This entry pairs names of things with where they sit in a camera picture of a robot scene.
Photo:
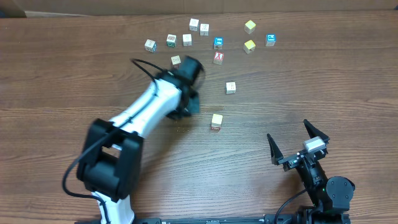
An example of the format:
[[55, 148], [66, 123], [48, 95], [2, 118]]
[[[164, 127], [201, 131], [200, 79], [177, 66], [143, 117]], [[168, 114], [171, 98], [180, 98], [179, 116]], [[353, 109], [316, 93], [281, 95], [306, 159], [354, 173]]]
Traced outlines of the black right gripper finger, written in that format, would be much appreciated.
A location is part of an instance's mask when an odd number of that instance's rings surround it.
[[267, 134], [267, 140], [270, 146], [272, 164], [279, 165], [279, 161], [284, 158], [283, 154], [270, 134]]
[[319, 137], [324, 142], [328, 142], [330, 140], [329, 136], [327, 136], [325, 133], [321, 132], [319, 129], [314, 127], [314, 125], [312, 125], [311, 122], [309, 122], [307, 119], [304, 119], [303, 123], [304, 123], [307, 133], [311, 139], [315, 138], [315, 137]]

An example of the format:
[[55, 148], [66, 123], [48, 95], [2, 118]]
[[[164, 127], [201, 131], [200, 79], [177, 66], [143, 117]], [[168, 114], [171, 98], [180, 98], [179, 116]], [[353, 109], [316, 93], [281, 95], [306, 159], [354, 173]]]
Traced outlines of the wooden block yellow letter S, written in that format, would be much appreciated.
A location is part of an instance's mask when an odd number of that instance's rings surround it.
[[216, 126], [219, 125], [221, 126], [223, 120], [223, 116], [220, 114], [214, 114], [211, 120], [211, 125]]

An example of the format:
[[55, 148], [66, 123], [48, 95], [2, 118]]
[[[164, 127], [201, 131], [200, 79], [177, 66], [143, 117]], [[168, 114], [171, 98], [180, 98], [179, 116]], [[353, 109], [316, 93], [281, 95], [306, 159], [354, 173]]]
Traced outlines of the wooden block letter T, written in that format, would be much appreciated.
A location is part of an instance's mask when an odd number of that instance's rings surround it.
[[235, 82], [227, 82], [226, 83], [226, 94], [235, 94], [236, 93], [236, 83]]

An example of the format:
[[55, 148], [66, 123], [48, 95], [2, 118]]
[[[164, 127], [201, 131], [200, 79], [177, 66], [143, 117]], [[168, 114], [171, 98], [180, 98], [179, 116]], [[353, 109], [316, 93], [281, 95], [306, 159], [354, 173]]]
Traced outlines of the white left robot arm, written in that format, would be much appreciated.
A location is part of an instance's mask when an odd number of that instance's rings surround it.
[[130, 194], [139, 181], [144, 140], [163, 118], [199, 112], [194, 85], [202, 71], [202, 64], [187, 56], [178, 68], [151, 76], [148, 89], [122, 113], [91, 124], [76, 177], [99, 205], [98, 223], [133, 223]]

